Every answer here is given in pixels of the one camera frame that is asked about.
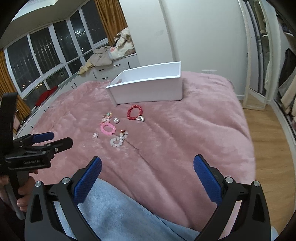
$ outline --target human hand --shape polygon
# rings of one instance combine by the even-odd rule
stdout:
[[[0,176],[0,198],[4,203],[6,203],[8,206],[12,207],[10,200],[8,198],[8,195],[6,193],[6,190],[4,188],[5,185],[9,183],[9,177],[8,176]],[[28,203],[30,200],[30,194],[33,190],[35,184],[35,180],[33,177],[29,176],[26,183],[18,189],[19,195],[23,195],[22,198],[17,200],[17,205],[20,207],[20,210],[22,212],[26,212],[28,209]]]

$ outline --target silver bolt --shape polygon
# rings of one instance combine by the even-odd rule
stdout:
[[[64,178],[62,179],[62,183],[64,183],[64,184],[69,183],[69,181],[70,181],[70,178],[68,178],[68,177],[64,177]]]
[[[260,182],[258,182],[258,181],[254,181],[253,183],[254,183],[254,185],[255,185],[256,187],[259,187],[259,186],[260,186]]]
[[[232,179],[231,177],[226,177],[226,178],[225,178],[225,181],[226,181],[227,183],[233,183],[233,179]]]
[[[42,182],[41,182],[41,181],[37,181],[37,182],[35,183],[35,187],[40,187],[40,186],[41,186],[41,184],[42,184]]]

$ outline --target red cloth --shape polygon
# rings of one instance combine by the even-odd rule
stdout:
[[[57,90],[57,86],[53,87],[51,90],[45,91],[44,93],[41,94],[39,99],[36,102],[36,106],[38,107],[45,101],[52,93],[54,93]]]

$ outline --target pink blanket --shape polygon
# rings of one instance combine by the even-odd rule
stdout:
[[[194,156],[202,154],[224,176],[250,184],[255,178],[254,149],[228,80],[193,72],[182,72],[182,78],[181,101],[138,103],[145,122],[127,119],[131,104],[113,107],[104,89],[109,82],[89,81],[60,95],[32,133],[52,131],[54,140],[71,137],[74,145],[57,154],[52,167],[40,170],[35,179],[57,183],[99,156],[101,179],[158,216],[201,231],[216,204],[193,170]],[[128,131],[119,148],[110,145],[111,136],[100,132],[99,123],[107,112],[120,119],[117,136],[121,129]],[[94,132],[99,138],[93,138]],[[226,231],[235,217],[233,213]]]

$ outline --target silver heart pendant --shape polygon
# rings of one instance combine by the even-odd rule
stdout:
[[[139,116],[136,118],[136,120],[138,120],[138,121],[144,121],[145,119],[144,119],[144,117],[143,117],[142,115],[139,115]]]
[[[119,123],[119,119],[118,119],[118,118],[116,118],[116,117],[114,118],[114,120],[113,120],[113,121],[114,121],[114,124],[117,124],[117,123]]]

